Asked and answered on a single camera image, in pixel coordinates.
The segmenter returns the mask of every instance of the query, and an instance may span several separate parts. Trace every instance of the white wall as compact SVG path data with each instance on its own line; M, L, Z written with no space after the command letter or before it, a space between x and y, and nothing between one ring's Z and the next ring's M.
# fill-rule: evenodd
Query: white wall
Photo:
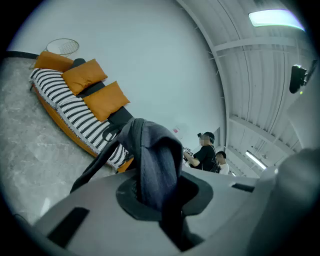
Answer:
M134 117L185 127L185 147L196 148L198 133L225 123L206 43L174 0L46 1L8 50L39 54L58 38L79 42L71 59L96 58L108 75L104 83L118 81Z

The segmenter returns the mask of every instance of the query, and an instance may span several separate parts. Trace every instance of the orange pillow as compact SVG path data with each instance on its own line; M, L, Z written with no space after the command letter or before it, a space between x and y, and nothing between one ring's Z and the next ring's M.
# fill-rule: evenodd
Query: orange pillow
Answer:
M34 65L35 69L51 69L65 72L71 68L74 61L50 51L43 51Z
M83 98L85 104L101 122L130 101L120 89L117 81Z
M107 77L95 58L62 74L62 78L74 95Z

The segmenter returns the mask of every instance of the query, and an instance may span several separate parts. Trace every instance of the orange bed frame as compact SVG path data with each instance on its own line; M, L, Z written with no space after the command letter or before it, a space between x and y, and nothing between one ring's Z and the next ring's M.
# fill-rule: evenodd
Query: orange bed frame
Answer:
M60 115L55 111L39 94L37 88L35 87L34 84L32 84L36 96L38 97L39 101L43 105L44 109L48 112L50 117L53 119L53 121L60 127L60 129L71 139L73 140L78 146L83 148L85 151L87 151L90 155L93 157L96 157L97 154L94 153L81 139L79 139L66 125L66 123L63 121L63 119L60 117ZM125 162L122 166L120 166L117 171L119 173L123 173L126 171L126 169L129 167L131 162L133 161L133 158L130 159L129 161Z

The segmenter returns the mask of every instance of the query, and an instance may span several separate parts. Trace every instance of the bed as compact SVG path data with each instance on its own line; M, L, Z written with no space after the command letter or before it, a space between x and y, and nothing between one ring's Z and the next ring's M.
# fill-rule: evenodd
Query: bed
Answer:
M74 65L85 62L83 59L74 61ZM83 97L96 92L105 85L102 82L87 88L80 95L75 96L68 88L61 76L62 72L47 68L35 68L29 81L45 110L56 122L56 124L69 136L78 146L83 148L92 156L96 157L101 150L111 141L117 130L103 137L103 132L110 126L125 123L133 116L121 107L117 112L111 114L103 122L99 121L85 104ZM132 162L128 151L120 144L107 164L124 172Z

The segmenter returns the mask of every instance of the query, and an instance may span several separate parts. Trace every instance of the black t-shirt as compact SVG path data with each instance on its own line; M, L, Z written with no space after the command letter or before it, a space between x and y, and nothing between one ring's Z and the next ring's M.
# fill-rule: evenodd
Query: black t-shirt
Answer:
M216 162L215 150L210 145L203 146L193 157L198 159L200 163L198 166L191 165L191 167L199 170L211 171Z

